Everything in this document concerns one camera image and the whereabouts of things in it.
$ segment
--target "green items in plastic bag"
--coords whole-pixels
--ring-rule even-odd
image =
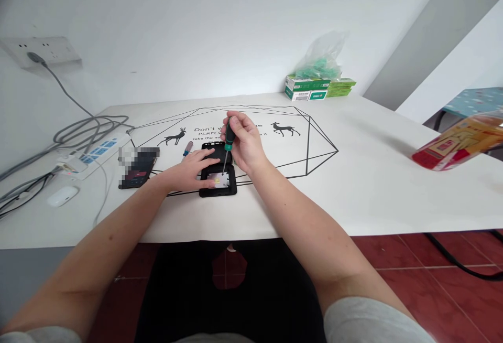
[[[348,36],[347,32],[331,31],[316,39],[297,65],[295,77],[339,80],[342,70],[336,60]]]

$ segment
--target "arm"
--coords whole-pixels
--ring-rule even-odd
[[[213,151],[195,151],[181,164],[148,180],[79,242],[2,333],[61,326],[86,341],[109,284],[153,221],[166,195],[173,190],[214,186],[212,180],[195,179],[199,171],[219,162],[203,159]]]
[[[267,160],[250,118],[236,111],[227,115],[237,136],[233,157],[253,181],[276,230],[309,274],[323,314],[341,298],[361,296],[413,318],[344,229]],[[223,133],[230,117],[224,119]]]

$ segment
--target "green box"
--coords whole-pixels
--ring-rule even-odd
[[[291,91],[326,90],[329,87],[330,78],[295,78],[290,74],[286,78],[285,85]]]
[[[341,78],[339,81],[330,82],[328,89],[351,89],[354,85],[356,85],[356,81],[351,78]]]
[[[326,97],[326,90],[312,90],[309,100],[322,100]]]
[[[327,98],[333,98],[333,97],[345,97],[351,92],[351,88],[348,89],[333,89],[333,90],[327,90],[326,92],[326,97]]]
[[[285,86],[285,94],[292,101],[296,100],[308,100],[311,96],[311,91],[291,91],[288,86]]]

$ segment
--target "hand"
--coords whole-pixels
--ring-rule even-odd
[[[225,130],[229,119],[231,119],[231,128],[236,134],[231,153],[239,168],[251,176],[256,169],[269,163],[262,148],[260,133],[247,115],[242,112],[228,111],[220,135],[222,141],[225,141]]]
[[[211,179],[196,180],[202,169],[220,162],[218,158],[203,159],[214,151],[215,149],[204,149],[189,153],[181,163],[164,170],[149,182],[165,188],[167,193],[215,187],[215,181]]]

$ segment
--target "person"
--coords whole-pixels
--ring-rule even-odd
[[[269,162],[247,115],[228,111],[221,139],[228,119],[237,136],[233,157],[282,238],[233,243],[248,262],[233,290],[211,280],[211,261],[228,242],[163,245],[135,341],[433,342],[337,222]],[[196,180],[219,162],[205,159],[210,153],[189,154],[98,224],[3,328],[0,342],[86,341],[108,286],[166,195],[214,186]]]

